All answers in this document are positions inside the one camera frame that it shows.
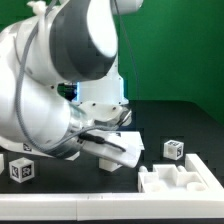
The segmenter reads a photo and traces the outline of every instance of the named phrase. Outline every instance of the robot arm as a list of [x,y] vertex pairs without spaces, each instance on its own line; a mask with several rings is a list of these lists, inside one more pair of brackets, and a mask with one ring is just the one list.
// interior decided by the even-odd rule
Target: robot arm
[[[76,107],[50,88],[65,81],[96,80],[107,74],[117,54],[111,13],[113,4],[110,0],[65,0],[61,3],[46,18],[46,7],[42,5],[36,10],[36,17],[10,26],[0,35],[0,104],[5,105],[0,115],[0,135],[13,142],[30,144],[18,120],[15,101],[23,52],[38,23],[38,33],[27,55],[20,99],[23,122],[29,135],[48,147],[77,133],[60,147],[42,152],[68,158],[85,150],[134,167],[140,155],[138,149],[123,143],[114,134],[98,130],[99,126],[91,128],[96,121],[89,113],[90,105],[82,109]],[[35,4],[30,4],[34,11]],[[115,126],[124,122],[128,115],[121,107],[114,110],[111,105],[104,109],[104,113],[109,114],[104,123]],[[89,130],[88,133],[78,135],[83,128]]]

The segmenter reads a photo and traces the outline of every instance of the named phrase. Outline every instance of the black tabletop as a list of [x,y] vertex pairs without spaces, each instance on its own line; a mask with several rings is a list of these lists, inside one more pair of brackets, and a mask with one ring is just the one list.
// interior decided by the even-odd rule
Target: black tabletop
[[[122,167],[110,173],[99,169],[98,158],[84,152],[81,152],[77,160],[71,162],[1,149],[0,153],[3,153],[5,157],[5,170],[0,175],[0,193],[137,192],[137,173],[141,165],[151,170],[153,164],[184,164],[184,156],[178,161],[163,158],[163,144],[170,139],[184,142],[184,154],[197,153],[224,185],[223,125],[194,103],[131,101],[129,106],[133,110],[133,122],[122,130],[139,131],[145,146],[145,151],[142,152],[136,168]],[[22,184],[11,180],[8,170],[8,163],[21,157],[34,160],[36,173],[35,178]]]

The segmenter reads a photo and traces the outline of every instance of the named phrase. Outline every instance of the white plastic piece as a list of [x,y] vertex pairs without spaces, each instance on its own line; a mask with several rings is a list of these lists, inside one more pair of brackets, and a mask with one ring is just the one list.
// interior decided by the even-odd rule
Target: white plastic piece
[[34,162],[21,158],[9,163],[10,178],[22,183],[34,177]]
[[97,144],[85,141],[82,150],[90,154],[104,158],[130,168],[134,168],[139,160],[141,150],[136,145],[124,141],[114,133],[103,132],[99,130],[89,131],[89,134],[104,138],[108,143],[113,143],[119,147],[110,144]]
[[154,165],[153,172],[138,173],[138,190],[152,192],[202,192],[224,193],[223,187],[196,154],[186,155],[185,167]]
[[119,169],[120,167],[122,167],[122,165],[111,162],[109,160],[106,159],[99,159],[99,168],[109,171],[109,172],[114,172],[115,170]]
[[[141,139],[141,135],[139,132],[114,132],[114,135],[120,136],[120,138],[124,142],[128,142],[128,144],[134,146],[134,148],[138,150],[144,150],[144,145]],[[100,158],[99,159],[99,168],[103,170],[107,170],[109,172],[114,172],[115,170],[121,167],[120,164]]]
[[186,155],[185,168],[188,171],[199,173],[210,189],[214,191],[223,191],[222,185],[196,154]]
[[0,174],[3,172],[4,170],[4,156],[3,154],[0,154]]
[[169,140],[164,143],[163,156],[169,159],[178,160],[183,156],[184,143]]

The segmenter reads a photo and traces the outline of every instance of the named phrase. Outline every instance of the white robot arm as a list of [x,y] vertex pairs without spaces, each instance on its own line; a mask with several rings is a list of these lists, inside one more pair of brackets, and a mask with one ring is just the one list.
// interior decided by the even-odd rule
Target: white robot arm
[[[99,111],[91,102],[77,107],[53,89],[62,82],[100,79],[111,69],[118,45],[112,17],[114,1],[60,3],[47,8],[42,1],[30,2],[36,16],[0,34],[0,136],[56,158],[65,159],[84,150],[134,167],[140,150],[105,132],[124,123],[130,115],[128,110],[108,105]],[[120,13],[127,13],[138,9],[142,1],[116,3]],[[38,32],[30,39],[35,28]],[[19,96],[18,83],[22,83]],[[103,119],[96,121],[92,116],[96,111],[91,112],[91,107]]]

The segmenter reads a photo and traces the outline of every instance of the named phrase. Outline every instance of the white base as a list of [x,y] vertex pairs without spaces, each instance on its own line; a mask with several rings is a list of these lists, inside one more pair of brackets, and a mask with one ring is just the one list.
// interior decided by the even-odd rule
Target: white base
[[224,190],[216,178],[194,154],[187,156],[185,168],[197,172],[210,190],[119,194],[2,194],[0,220],[224,218]]

